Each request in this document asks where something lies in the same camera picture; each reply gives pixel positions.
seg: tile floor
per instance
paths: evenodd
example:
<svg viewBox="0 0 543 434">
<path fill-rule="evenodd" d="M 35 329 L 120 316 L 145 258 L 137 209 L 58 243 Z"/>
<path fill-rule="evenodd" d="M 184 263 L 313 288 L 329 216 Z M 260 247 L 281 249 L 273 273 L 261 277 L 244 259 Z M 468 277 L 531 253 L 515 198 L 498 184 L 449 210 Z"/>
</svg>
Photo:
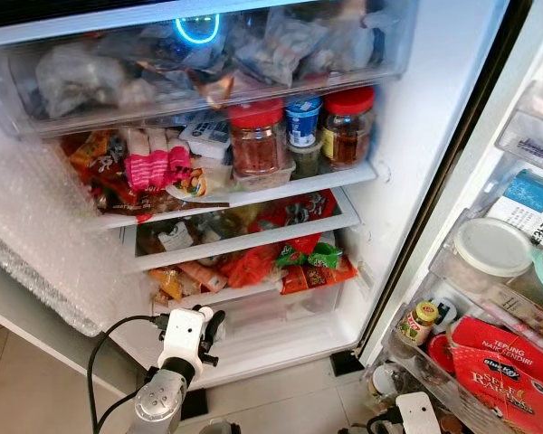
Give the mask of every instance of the tile floor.
<svg viewBox="0 0 543 434">
<path fill-rule="evenodd" d="M 177 434 L 197 434 L 209 419 L 225 417 L 243 434 L 336 434 L 371 416 L 363 406 L 359 373 L 334 378 L 328 359 L 215 387 L 210 414 L 182 422 Z M 106 409 L 117 397 L 98 388 Z M 127 432 L 125 404 L 103 434 Z M 0 330 L 0 434 L 90 434 L 84 377 L 24 339 Z"/>
</svg>

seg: small bottle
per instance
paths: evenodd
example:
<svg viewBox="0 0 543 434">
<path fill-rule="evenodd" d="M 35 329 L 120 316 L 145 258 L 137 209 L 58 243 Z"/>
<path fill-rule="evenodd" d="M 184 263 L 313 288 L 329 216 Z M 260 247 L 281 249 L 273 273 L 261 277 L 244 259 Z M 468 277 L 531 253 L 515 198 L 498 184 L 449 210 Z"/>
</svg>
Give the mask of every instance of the small bottle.
<svg viewBox="0 0 543 434">
<path fill-rule="evenodd" d="M 385 410 L 394 404 L 396 396 L 405 387 L 405 372 L 396 363 L 383 363 L 378 366 L 368 383 L 369 396 L 365 405 Z"/>
<path fill-rule="evenodd" d="M 429 301 L 421 301 L 398 324 L 398 330 L 415 345 L 422 345 L 438 317 L 438 308 Z"/>
</svg>

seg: refrigerator door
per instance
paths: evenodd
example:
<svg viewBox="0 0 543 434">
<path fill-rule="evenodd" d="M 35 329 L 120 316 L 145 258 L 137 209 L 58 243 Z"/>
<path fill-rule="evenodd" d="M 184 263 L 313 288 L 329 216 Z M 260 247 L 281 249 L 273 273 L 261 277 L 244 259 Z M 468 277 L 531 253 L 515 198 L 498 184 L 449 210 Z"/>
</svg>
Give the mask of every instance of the refrigerator door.
<svg viewBox="0 0 543 434">
<path fill-rule="evenodd" d="M 510 37 L 514 38 L 515 33 L 511 30 Z M 379 361 L 390 354 L 390 345 L 394 346 L 396 336 L 394 328 L 398 321 L 418 299 L 422 299 L 424 294 L 430 294 L 433 286 L 437 291 L 435 294 L 438 291 L 453 294 L 455 304 L 459 305 L 457 310 L 461 303 L 464 307 L 479 304 L 471 297 L 467 299 L 461 291 L 452 289 L 451 285 L 442 281 L 439 283 L 436 276 L 443 277 L 442 272 L 434 267 L 438 266 L 439 258 L 445 254 L 448 242 L 446 240 L 451 239 L 451 229 L 455 223 L 462 221 L 459 219 L 463 212 L 474 209 L 479 210 L 478 214 L 482 215 L 481 211 L 486 211 L 488 205 L 504 191 L 506 181 L 523 168 L 529 167 L 543 176 L 543 171 L 534 165 L 496 147 L 501 132 L 508 125 L 519 98 L 542 60 L 543 2 L 534 2 L 481 114 L 463 120 L 465 124 L 475 124 L 473 128 L 469 128 L 468 138 L 466 135 L 463 135 L 465 138 L 457 137 L 464 140 L 466 146 L 455 158 L 458 159 L 456 164 L 450 170 L 447 169 L 447 175 L 439 180 L 439 183 L 443 184 L 434 187 L 441 192 L 432 194 L 432 200 L 428 204 L 428 207 L 433 208 L 432 212 L 427 213 L 426 206 L 424 207 L 420 221 L 422 226 L 415 226 L 409 235 L 409 242 L 405 245 L 405 250 L 408 251 L 406 260 L 401 258 L 398 261 L 401 265 L 396 266 L 396 278 L 393 272 L 388 291 L 383 295 L 374 320 L 368 326 L 367 338 L 359 356 L 361 363 L 367 366 L 366 376 L 371 374 Z M 410 242 L 411 238 L 416 238 L 416 241 Z M 536 340 L 533 340 L 533 343 L 539 345 Z M 438 365 L 434 364 L 424 351 L 412 346 L 408 347 L 407 351 L 411 353 L 406 354 L 405 363 L 401 361 L 402 365 L 474 432 L 510 432 L 509 428 L 494 419 L 494 414 L 489 414 L 453 377 L 438 369 Z M 430 371 L 426 372 L 426 365 L 436 368 L 439 378 L 443 377 L 443 380 L 436 384 L 430 383 Z"/>
</svg>

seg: bubble wrap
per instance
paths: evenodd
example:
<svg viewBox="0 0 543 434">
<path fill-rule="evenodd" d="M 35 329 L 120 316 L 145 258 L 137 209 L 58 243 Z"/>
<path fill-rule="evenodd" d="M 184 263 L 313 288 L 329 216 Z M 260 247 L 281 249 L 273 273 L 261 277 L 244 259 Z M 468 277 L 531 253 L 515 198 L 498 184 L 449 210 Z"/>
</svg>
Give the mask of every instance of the bubble wrap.
<svg viewBox="0 0 543 434">
<path fill-rule="evenodd" d="M 143 273 L 97 213 L 55 143 L 19 143 L 0 131 L 0 264 L 85 335 L 148 315 Z"/>
</svg>

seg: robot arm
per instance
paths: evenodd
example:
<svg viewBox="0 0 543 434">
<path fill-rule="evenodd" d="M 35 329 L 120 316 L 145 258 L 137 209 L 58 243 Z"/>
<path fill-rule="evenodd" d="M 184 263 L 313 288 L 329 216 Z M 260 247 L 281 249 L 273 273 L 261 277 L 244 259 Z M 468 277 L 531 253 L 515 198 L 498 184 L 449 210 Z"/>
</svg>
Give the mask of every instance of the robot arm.
<svg viewBox="0 0 543 434">
<path fill-rule="evenodd" d="M 217 365 L 218 358 L 208 352 L 224 318 L 223 311 L 195 307 L 175 309 L 159 322 L 159 339 L 164 341 L 159 370 L 135 398 L 136 418 L 129 434 L 167 434 L 176 429 L 189 384 L 203 373 L 203 363 Z"/>
</svg>

